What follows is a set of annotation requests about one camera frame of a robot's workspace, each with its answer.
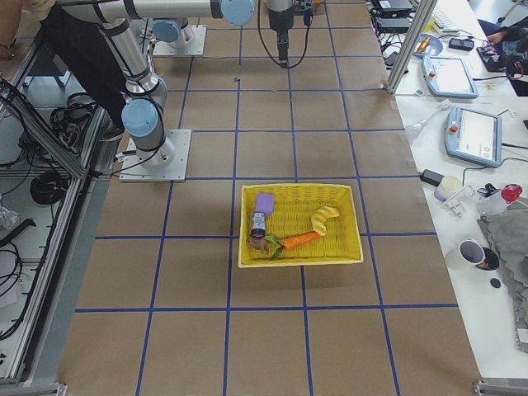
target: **white desk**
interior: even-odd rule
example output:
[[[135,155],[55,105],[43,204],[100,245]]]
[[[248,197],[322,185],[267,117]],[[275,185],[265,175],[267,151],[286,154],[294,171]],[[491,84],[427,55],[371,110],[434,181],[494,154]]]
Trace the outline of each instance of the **white desk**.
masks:
[[[500,73],[489,73],[477,53],[476,48],[482,45],[482,41],[477,39],[486,40],[486,35],[482,32],[477,18],[473,14],[468,2],[462,0],[457,2],[453,2],[453,0],[438,0],[437,4],[441,5],[445,11],[450,12],[450,18],[458,26],[463,27],[465,31],[468,31],[467,35],[475,37],[475,47],[471,51],[448,48],[447,45],[450,37],[441,38],[440,40],[444,45],[444,49],[437,56],[463,59],[468,65],[472,78],[488,78],[501,75]],[[428,31],[427,33],[436,37],[439,36],[434,30]],[[507,78],[495,78],[493,80],[476,82],[476,84],[480,97],[515,96],[512,85]],[[396,94],[414,95],[417,89],[422,90],[426,96],[431,95],[423,78],[422,60],[413,55],[408,64],[408,73],[403,76],[402,81],[396,90]]]
[[[405,125],[431,114],[440,101],[440,98],[435,97],[396,96]],[[480,97],[458,104],[494,114],[509,109],[502,115],[502,141],[528,145],[528,130],[522,124],[523,119],[528,119],[528,98]],[[446,155],[443,145],[446,117],[447,111],[436,114],[420,136],[411,143],[411,150],[419,171],[427,168],[461,178],[462,171],[474,165]],[[528,159],[528,151],[503,148],[502,157]],[[527,197],[528,163],[506,161],[497,169],[466,172],[466,184],[479,188],[488,182],[497,188],[504,187],[508,183],[520,184],[524,188],[521,196]],[[467,238],[476,239],[483,246],[487,246],[476,222],[479,217],[474,204],[476,201],[465,202],[467,213],[462,218],[457,218],[441,207],[440,201],[433,195],[433,186],[424,183],[423,188],[444,254]],[[476,269],[463,271],[449,269],[449,272],[481,376],[528,379],[528,353],[518,351],[515,347],[512,301],[508,296],[507,288],[503,285],[500,289],[494,289],[489,284],[492,277],[500,279],[499,275],[496,272]]]

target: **white cup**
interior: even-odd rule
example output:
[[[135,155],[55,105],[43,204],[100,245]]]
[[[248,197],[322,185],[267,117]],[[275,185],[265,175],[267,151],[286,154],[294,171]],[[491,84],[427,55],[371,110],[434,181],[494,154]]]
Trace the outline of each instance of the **white cup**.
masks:
[[[462,189],[462,181],[458,177],[444,176],[435,189],[435,198],[446,200]]]
[[[486,258],[486,254],[477,241],[466,239],[445,255],[445,263],[452,270],[476,268]]]

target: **plate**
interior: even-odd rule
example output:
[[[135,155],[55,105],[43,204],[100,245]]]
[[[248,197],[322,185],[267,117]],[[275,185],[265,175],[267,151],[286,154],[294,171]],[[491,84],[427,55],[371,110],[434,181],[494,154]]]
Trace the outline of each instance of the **plate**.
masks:
[[[423,51],[422,53],[419,54],[418,52],[416,52],[416,50],[418,49],[418,46],[427,37],[431,38],[431,42],[429,43],[429,45],[427,46],[425,51]],[[414,56],[417,56],[418,58],[423,58],[423,55],[430,55],[430,56],[438,55],[440,52],[442,52],[443,49],[444,49],[444,45],[442,44],[442,42],[440,40],[438,40],[435,36],[426,35],[424,33],[423,35],[420,35],[420,37],[418,37],[418,40],[417,40],[416,44],[414,45],[414,52],[412,54]]]

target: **yellow tray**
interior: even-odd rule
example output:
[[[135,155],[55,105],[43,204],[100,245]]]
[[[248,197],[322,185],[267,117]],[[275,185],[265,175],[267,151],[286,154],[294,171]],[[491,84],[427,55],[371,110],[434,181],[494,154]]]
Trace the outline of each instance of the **yellow tray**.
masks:
[[[341,215],[328,219],[327,235],[288,252],[280,258],[262,253],[249,245],[252,214],[258,193],[273,194],[273,214],[266,217],[266,234],[283,239],[312,231],[311,216],[321,206],[337,207]],[[356,222],[354,200],[350,186],[336,184],[283,183],[243,186],[242,215],[240,222],[238,266],[317,266],[327,264],[353,264],[363,262],[363,250]]]

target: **red cap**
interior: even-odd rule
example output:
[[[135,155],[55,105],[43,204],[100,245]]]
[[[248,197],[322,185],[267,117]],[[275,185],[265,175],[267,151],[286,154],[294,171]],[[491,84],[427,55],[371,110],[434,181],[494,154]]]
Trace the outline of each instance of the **red cap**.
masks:
[[[509,184],[501,191],[501,197],[507,204],[511,204],[514,200],[519,198],[522,193],[522,187],[518,184]]]

